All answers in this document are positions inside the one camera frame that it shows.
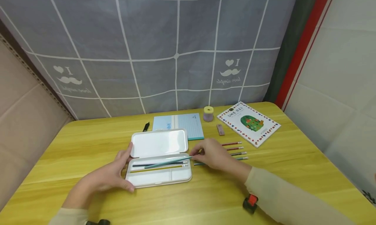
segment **grid pattern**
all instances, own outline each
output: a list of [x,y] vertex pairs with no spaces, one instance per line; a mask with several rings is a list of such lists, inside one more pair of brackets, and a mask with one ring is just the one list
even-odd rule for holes
[[261,101],[294,2],[0,0],[0,18],[89,119]]

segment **forearm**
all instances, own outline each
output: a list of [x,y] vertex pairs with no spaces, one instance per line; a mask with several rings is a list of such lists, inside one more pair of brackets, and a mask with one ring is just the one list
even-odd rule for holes
[[266,170],[253,167],[245,185],[250,193],[259,198],[257,205],[282,224],[353,224],[316,196]]
[[87,222],[87,209],[95,190],[82,178],[69,192],[61,209],[49,225],[84,225]]
[[235,160],[232,158],[228,162],[223,163],[223,171],[233,175],[241,183],[245,183],[248,178],[249,173],[252,170],[252,166],[245,164],[244,162]]
[[82,178],[69,192],[62,208],[85,209],[89,208],[95,190]]

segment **red pencil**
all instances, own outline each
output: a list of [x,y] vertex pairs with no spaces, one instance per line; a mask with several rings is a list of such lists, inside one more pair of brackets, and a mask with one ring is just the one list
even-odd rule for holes
[[242,144],[242,142],[223,143],[222,146],[235,145],[235,144]]
[[244,147],[225,148],[227,151],[243,149]]

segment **sleeve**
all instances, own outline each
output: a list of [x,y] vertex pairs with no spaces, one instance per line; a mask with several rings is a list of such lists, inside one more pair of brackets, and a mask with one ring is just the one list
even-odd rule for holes
[[85,225],[87,219],[87,210],[60,208],[49,225]]
[[286,182],[267,170],[252,167],[245,186],[258,197],[257,205],[285,225],[354,224],[314,195]]

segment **book cover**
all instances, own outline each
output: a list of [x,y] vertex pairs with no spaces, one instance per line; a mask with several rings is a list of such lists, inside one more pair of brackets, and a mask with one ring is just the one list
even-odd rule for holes
[[239,102],[217,116],[223,123],[258,148],[280,124]]
[[204,139],[200,114],[198,113],[154,117],[153,131],[158,129],[180,128],[187,131],[188,140]]

